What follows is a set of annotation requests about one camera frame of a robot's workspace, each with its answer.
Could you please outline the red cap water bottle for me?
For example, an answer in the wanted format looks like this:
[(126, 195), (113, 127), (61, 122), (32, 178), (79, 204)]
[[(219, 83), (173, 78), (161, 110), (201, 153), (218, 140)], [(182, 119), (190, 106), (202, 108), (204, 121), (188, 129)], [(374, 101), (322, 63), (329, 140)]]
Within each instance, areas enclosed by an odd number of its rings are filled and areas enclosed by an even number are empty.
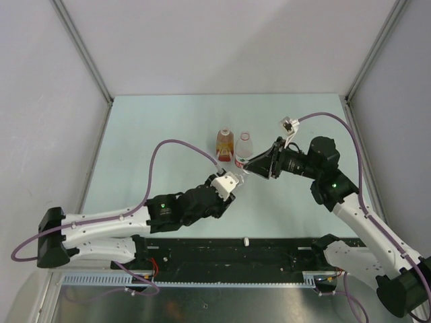
[(253, 154), (253, 142), (249, 132), (241, 132), (239, 138), (236, 141), (234, 152), (234, 163), (236, 167), (243, 168), (244, 164), (251, 158)]

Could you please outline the amber tea bottle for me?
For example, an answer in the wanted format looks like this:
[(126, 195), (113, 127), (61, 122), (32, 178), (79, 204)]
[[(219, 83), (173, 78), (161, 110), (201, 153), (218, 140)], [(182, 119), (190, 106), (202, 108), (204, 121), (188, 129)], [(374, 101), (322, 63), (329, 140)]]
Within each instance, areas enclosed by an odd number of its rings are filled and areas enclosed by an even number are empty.
[(227, 127), (217, 134), (216, 157), (220, 162), (230, 162), (234, 157), (234, 134)]

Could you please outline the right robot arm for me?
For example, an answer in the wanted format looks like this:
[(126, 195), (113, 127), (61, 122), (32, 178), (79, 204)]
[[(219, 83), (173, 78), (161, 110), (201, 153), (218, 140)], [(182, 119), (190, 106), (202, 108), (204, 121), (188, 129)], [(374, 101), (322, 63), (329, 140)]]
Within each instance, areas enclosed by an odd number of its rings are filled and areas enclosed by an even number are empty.
[(327, 234), (310, 253), (312, 265), (319, 270), (342, 268), (375, 290), (392, 315), (412, 315), (430, 301), (430, 259), (408, 246), (365, 205), (360, 189), (339, 169), (339, 158), (334, 140), (328, 137), (315, 137), (307, 153), (290, 149), (279, 137), (244, 168), (265, 179), (276, 179), (282, 172), (310, 178), (316, 203), (347, 224), (369, 250), (361, 253)]

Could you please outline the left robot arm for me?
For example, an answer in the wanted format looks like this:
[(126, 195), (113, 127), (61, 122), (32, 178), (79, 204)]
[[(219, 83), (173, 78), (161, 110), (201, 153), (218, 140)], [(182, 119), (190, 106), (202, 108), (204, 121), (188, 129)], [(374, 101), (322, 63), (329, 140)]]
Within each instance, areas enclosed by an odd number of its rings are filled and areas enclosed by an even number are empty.
[(200, 219), (220, 218), (234, 202), (238, 179), (211, 175), (204, 184), (161, 194), (137, 210), (66, 214), (50, 208), (38, 226), (39, 268), (57, 268), (75, 260), (108, 260), (143, 268), (149, 260), (145, 237), (178, 231)]

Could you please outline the clear plastic bottle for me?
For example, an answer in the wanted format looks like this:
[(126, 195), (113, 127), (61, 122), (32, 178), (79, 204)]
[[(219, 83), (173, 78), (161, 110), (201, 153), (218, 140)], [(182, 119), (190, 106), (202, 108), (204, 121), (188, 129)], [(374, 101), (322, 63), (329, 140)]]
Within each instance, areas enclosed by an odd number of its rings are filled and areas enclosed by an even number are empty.
[(240, 188), (245, 184), (247, 176), (248, 174), (246, 172), (235, 173), (235, 177), (238, 180), (238, 182), (236, 183), (236, 189)]

